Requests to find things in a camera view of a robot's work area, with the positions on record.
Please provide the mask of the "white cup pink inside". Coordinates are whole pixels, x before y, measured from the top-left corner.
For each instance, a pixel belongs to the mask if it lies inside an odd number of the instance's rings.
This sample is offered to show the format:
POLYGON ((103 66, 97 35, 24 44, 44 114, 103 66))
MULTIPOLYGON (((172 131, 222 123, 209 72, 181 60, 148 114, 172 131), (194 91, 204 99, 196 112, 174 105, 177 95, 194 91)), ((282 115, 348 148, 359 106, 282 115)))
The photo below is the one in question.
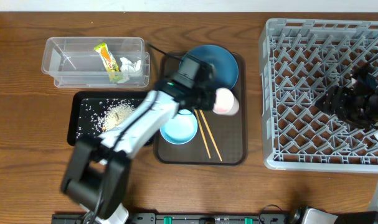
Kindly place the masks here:
POLYGON ((219 115, 233 116, 238 113, 240 105, 238 99, 228 88, 216 89, 213 112, 219 115))

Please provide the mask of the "light blue bowl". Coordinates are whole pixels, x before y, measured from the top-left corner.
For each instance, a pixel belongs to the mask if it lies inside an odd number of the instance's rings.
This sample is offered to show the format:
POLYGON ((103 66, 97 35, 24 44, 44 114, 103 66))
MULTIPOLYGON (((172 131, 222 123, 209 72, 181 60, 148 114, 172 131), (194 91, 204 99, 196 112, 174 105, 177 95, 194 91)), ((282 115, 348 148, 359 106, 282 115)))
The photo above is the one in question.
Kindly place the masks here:
POLYGON ((179 110, 159 131, 167 142, 180 145, 191 141, 197 130, 196 116, 189 110, 179 110))

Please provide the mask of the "white tissue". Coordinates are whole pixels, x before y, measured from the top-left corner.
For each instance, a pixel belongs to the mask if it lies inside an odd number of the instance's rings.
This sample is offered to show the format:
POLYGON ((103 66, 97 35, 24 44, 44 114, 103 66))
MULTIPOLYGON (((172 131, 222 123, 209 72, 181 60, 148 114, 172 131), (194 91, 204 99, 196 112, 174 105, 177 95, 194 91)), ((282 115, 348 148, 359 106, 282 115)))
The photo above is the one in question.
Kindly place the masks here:
POLYGON ((130 78, 138 78, 142 75, 142 63, 141 60, 132 62, 126 57, 121 57, 120 72, 122 73, 122 78, 118 83, 127 82, 130 78))

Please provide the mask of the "green orange snack wrapper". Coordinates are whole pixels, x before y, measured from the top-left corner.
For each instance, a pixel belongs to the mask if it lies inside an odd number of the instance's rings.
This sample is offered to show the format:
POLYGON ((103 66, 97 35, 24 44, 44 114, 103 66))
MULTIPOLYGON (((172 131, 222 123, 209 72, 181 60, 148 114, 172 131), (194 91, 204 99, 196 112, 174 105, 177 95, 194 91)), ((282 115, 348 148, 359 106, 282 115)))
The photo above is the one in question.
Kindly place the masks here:
POLYGON ((94 51, 96 51, 105 66, 105 70, 109 73, 109 79, 111 82, 118 82, 123 77, 120 74, 119 66, 113 56, 113 54, 108 50, 108 46, 105 42, 102 42, 98 44, 96 47, 94 47, 94 51))

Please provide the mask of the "rice leftovers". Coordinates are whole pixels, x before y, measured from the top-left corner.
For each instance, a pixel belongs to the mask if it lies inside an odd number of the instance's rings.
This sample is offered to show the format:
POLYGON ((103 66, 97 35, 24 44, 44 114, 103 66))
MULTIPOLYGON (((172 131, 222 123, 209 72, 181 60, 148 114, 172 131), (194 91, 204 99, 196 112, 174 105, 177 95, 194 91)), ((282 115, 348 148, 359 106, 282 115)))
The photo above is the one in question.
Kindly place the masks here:
POLYGON ((133 98, 86 98, 79 104, 75 138, 98 136, 122 123, 134 112, 140 100, 133 98))

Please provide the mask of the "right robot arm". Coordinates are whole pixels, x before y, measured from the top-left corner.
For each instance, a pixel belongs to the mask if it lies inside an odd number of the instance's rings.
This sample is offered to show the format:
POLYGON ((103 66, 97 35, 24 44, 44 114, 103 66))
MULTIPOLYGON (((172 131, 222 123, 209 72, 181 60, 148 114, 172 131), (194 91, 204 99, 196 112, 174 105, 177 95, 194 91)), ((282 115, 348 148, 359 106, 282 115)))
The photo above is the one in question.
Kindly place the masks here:
MULTIPOLYGON (((325 114, 335 115, 341 121, 359 129, 375 129, 378 140, 378 81, 369 74, 373 57, 351 77, 352 88, 331 87, 315 106, 325 114)), ((368 211, 333 215, 315 208, 298 209, 290 223, 370 223, 378 224, 378 181, 368 211)))

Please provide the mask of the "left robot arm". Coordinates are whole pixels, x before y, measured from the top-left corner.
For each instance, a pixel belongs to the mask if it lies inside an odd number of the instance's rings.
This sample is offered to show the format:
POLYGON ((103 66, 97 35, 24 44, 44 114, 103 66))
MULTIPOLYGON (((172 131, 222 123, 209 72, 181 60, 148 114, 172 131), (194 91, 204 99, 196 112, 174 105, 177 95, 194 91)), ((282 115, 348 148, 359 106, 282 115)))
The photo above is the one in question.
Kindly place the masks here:
POLYGON ((75 143, 61 192, 91 213, 90 223, 124 223, 128 211, 122 200, 131 160, 179 110, 212 110, 215 91, 211 74, 190 78, 176 72, 158 81, 121 124, 95 138, 82 136, 75 143))

